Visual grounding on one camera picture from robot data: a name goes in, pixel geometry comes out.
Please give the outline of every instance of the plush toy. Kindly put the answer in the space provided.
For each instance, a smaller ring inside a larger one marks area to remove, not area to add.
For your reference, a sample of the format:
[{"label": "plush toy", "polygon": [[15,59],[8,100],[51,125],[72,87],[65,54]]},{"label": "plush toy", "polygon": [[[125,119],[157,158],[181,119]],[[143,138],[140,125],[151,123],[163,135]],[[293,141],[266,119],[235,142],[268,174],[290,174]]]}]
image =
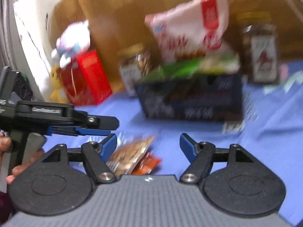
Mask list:
[{"label": "plush toy", "polygon": [[54,66],[49,75],[51,84],[54,87],[54,91],[53,91],[50,99],[51,99],[51,102],[67,103],[67,97],[66,97],[65,91],[62,87],[60,78],[57,74],[58,69],[59,69],[59,66]]},{"label": "plush toy", "polygon": [[88,20],[72,23],[57,39],[51,58],[59,61],[60,67],[64,68],[77,56],[84,54],[90,44]]}]

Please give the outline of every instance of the human hand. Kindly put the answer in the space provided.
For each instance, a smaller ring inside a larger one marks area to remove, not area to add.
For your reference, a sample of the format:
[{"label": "human hand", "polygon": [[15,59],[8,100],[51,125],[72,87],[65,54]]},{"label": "human hand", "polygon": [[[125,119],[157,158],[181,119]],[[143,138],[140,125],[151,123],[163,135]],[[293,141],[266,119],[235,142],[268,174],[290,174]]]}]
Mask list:
[{"label": "human hand", "polygon": [[[4,137],[3,133],[0,133],[0,170],[1,170],[1,164],[2,164],[2,157],[3,157],[3,153],[5,151],[7,151],[10,146],[12,145],[12,141],[9,137]],[[26,163],[24,165],[19,165],[16,166],[13,170],[12,170],[12,175],[8,176],[6,178],[6,183],[7,184],[11,184],[12,181],[18,176],[20,175],[26,168],[28,168],[31,163],[35,162],[38,158],[40,158],[42,155],[44,154],[43,150],[39,150],[37,151],[32,159],[31,162]]]}]

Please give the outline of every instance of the yellow plush toy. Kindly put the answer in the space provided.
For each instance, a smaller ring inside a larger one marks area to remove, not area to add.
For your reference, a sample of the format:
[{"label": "yellow plush toy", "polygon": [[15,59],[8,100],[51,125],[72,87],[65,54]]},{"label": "yellow plush toy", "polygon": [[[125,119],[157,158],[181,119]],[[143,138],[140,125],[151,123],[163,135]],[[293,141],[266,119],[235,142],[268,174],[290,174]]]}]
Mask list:
[{"label": "yellow plush toy", "polygon": [[57,74],[58,69],[59,69],[59,66],[54,66],[51,70],[51,73],[49,74],[51,84],[54,87],[54,91],[53,91],[50,99],[51,99],[51,102],[67,103],[67,97],[66,97],[65,91],[62,87],[60,78]]}]

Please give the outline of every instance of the jar with yellow lid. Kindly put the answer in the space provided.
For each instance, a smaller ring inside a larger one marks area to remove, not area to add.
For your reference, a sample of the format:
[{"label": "jar with yellow lid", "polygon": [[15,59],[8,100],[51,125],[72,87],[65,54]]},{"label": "jar with yellow lid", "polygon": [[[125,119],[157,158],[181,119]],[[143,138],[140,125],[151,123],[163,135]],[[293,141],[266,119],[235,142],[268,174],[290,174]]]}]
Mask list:
[{"label": "jar with yellow lid", "polygon": [[243,72],[250,83],[278,84],[280,62],[276,27],[268,12],[247,12],[237,16],[243,35]]},{"label": "jar with yellow lid", "polygon": [[130,96],[135,96],[134,84],[152,69],[150,52],[143,44],[136,44],[119,51],[118,58],[125,89]]}]

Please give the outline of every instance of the yellow lid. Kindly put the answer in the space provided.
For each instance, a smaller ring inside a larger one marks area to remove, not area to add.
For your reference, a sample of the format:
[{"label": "yellow lid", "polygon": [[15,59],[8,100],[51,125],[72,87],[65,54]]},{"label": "yellow lid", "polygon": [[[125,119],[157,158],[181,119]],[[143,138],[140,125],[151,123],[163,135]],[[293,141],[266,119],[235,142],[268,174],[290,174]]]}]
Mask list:
[{"label": "yellow lid", "polygon": [[129,48],[123,49],[118,52],[118,57],[120,58],[129,58],[133,57],[137,54],[142,53],[145,50],[145,47],[143,44],[136,44]]},{"label": "yellow lid", "polygon": [[269,12],[260,11],[260,12],[246,12],[240,13],[237,15],[237,21],[240,23],[255,23],[255,22],[264,22],[270,23],[272,16]]}]

